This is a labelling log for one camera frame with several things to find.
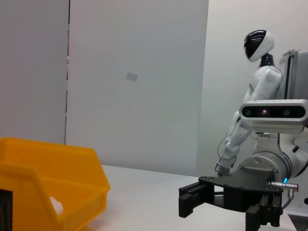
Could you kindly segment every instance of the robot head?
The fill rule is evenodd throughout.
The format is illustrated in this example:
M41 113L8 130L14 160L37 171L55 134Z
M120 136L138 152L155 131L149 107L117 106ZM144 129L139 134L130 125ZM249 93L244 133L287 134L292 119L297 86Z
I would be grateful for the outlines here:
M250 32L244 42L246 56L251 62L257 61L274 47L273 35L266 30Z

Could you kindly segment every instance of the black robot face visor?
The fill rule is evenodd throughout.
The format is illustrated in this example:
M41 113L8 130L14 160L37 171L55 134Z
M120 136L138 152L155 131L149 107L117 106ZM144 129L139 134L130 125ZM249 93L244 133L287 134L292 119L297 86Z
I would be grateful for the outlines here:
M244 40L244 49L247 59L256 52L266 35L266 30L255 30L249 33Z

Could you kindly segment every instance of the wall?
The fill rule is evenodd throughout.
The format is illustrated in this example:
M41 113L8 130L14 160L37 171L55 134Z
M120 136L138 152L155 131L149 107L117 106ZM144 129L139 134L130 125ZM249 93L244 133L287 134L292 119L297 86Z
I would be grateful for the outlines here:
M107 165L194 174L207 6L71 2L67 144Z
M68 0L0 1L0 137L64 143Z
M256 29L270 31L275 47L270 52L276 66L288 50L308 50L308 1L303 0L211 0L209 3L205 66L202 89L197 174L216 175L217 146L243 102L252 73L259 62L250 63L244 53L245 36ZM254 149L249 137L242 144L235 167Z

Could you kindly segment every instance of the camera lens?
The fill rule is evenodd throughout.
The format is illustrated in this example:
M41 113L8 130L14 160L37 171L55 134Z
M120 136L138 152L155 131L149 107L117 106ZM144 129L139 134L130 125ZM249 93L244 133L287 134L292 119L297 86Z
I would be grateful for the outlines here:
M246 111L245 111L245 116L250 116L251 115L251 111L249 110L249 109L247 109Z
M282 112L282 114L283 114L284 117L289 117L290 114L291 114L291 112L290 112L290 110L288 110L288 109L284 109L284 111Z

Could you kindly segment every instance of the purple light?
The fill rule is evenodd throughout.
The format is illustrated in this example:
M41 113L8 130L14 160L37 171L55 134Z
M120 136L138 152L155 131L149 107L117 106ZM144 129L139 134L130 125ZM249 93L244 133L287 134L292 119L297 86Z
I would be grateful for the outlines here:
M262 115L267 115L268 114L268 111L266 109L263 109L262 110Z

